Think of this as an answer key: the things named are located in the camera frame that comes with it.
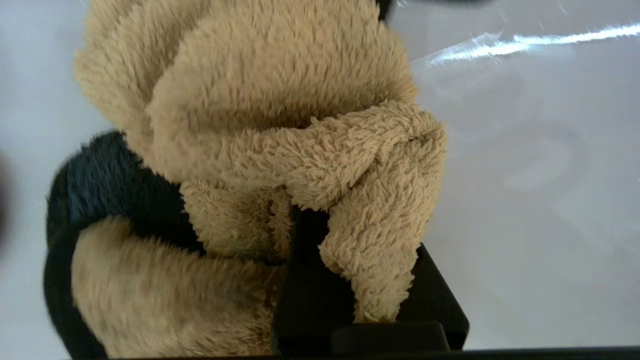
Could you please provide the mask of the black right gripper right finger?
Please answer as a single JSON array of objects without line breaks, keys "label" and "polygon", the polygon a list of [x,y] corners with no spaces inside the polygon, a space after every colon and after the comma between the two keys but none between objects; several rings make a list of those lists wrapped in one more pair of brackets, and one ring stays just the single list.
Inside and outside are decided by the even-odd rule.
[{"label": "black right gripper right finger", "polygon": [[424,244],[417,249],[414,279],[402,301],[399,322],[438,322],[450,349],[462,349],[470,322]]}]

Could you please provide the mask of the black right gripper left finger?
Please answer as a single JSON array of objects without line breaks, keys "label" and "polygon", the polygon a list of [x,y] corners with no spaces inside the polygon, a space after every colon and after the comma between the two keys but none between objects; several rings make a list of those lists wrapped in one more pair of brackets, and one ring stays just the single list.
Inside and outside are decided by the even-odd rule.
[{"label": "black right gripper left finger", "polygon": [[295,209],[290,255],[272,321],[274,353],[331,353],[331,335],[354,320],[350,283],[324,264],[329,215]]}]

